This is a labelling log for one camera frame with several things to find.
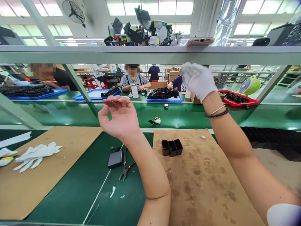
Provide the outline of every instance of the white gloves on table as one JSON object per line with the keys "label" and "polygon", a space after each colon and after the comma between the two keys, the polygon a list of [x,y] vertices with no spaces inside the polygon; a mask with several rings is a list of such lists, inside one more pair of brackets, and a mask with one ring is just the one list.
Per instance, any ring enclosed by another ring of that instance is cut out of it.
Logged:
{"label": "white gloves on table", "polygon": [[23,162],[23,163],[21,165],[17,166],[16,168],[14,168],[13,170],[18,170],[18,169],[22,168],[23,166],[24,167],[20,170],[20,173],[24,172],[29,167],[31,167],[31,169],[34,169],[41,163],[41,161],[43,160],[43,157],[51,156],[55,153],[60,152],[61,147],[62,146],[57,146],[55,142],[48,144],[48,146],[40,144],[40,145],[36,146],[35,148],[29,147],[28,150],[23,155],[21,155],[19,158],[15,159],[16,162],[19,162],[19,163]]}
{"label": "white gloves on table", "polygon": [[202,102],[212,91],[217,91],[211,71],[197,63],[182,65],[182,80],[186,88]]}

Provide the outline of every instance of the factory workstation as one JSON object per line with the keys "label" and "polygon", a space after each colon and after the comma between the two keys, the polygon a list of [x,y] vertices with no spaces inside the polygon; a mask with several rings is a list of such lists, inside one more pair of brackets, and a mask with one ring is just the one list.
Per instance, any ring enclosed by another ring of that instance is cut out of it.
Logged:
{"label": "factory workstation", "polygon": [[1,225],[301,225],[301,0],[0,18]]}

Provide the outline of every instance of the striped shirt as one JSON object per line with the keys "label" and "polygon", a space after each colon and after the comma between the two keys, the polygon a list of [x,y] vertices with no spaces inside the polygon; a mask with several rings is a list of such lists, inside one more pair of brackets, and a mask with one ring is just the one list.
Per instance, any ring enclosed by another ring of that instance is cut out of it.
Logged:
{"label": "striped shirt", "polygon": [[120,81],[120,88],[125,87],[125,86],[128,86],[128,85],[131,85],[131,84],[134,84],[134,83],[139,83],[138,87],[150,83],[150,82],[146,79],[145,76],[139,74],[139,77],[136,77],[136,79],[133,80],[130,76],[128,76],[128,79],[127,79],[127,76],[125,76],[125,75],[122,76],[121,81]]}

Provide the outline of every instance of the wall-mounted fan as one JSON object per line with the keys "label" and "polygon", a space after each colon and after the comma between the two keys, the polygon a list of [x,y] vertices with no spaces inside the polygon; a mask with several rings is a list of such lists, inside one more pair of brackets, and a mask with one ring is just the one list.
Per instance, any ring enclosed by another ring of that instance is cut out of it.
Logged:
{"label": "wall-mounted fan", "polygon": [[65,0],[62,4],[64,13],[75,23],[82,24],[84,28],[86,28],[85,15],[82,10],[79,8],[77,4],[72,1]]}

